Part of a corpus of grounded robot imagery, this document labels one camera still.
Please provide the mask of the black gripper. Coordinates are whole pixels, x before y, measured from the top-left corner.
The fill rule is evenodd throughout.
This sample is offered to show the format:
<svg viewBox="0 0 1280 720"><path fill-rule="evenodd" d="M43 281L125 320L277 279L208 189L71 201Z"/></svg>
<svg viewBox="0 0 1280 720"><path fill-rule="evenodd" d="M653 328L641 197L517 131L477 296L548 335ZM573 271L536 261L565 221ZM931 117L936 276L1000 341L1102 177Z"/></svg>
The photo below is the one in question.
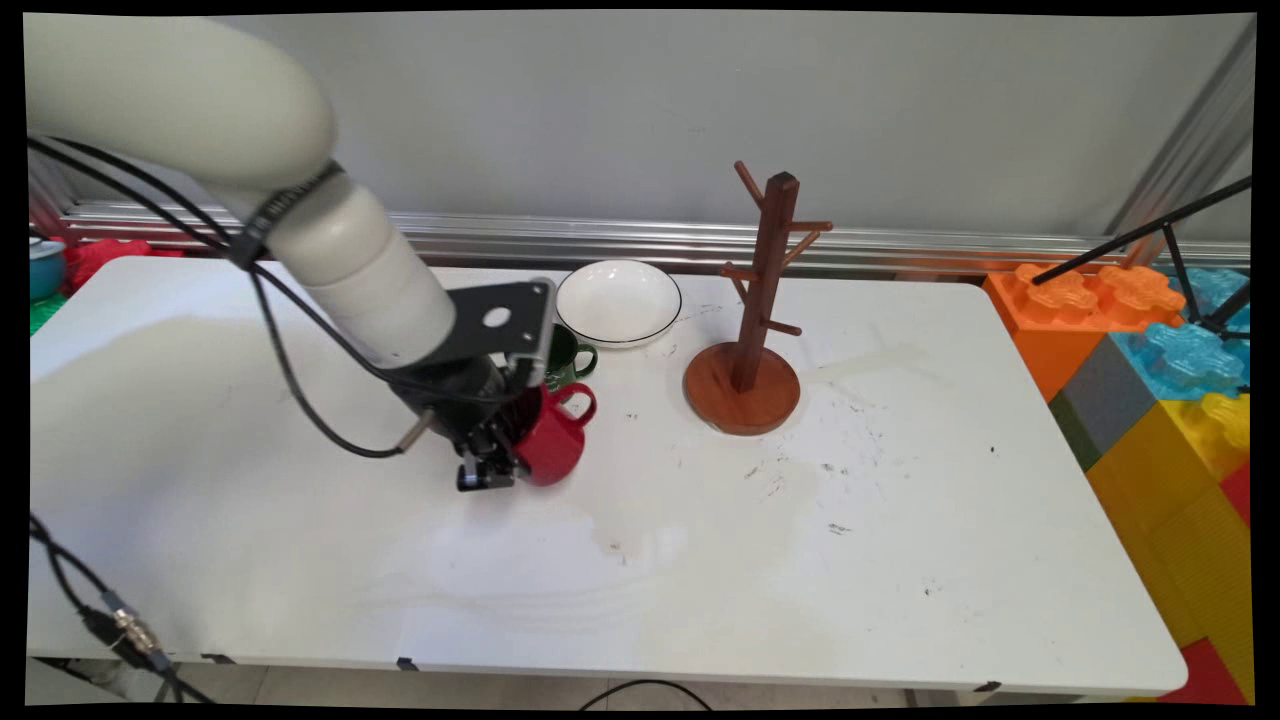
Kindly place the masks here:
<svg viewBox="0 0 1280 720"><path fill-rule="evenodd" d="M483 355L385 372L396 396L419 415L433 413L429 427L456 447L458 492L509 488L524 480L524 461L502 430L492 430L492 420L541 378L541 363L513 354L504 359L515 365L499 368Z"/></svg>

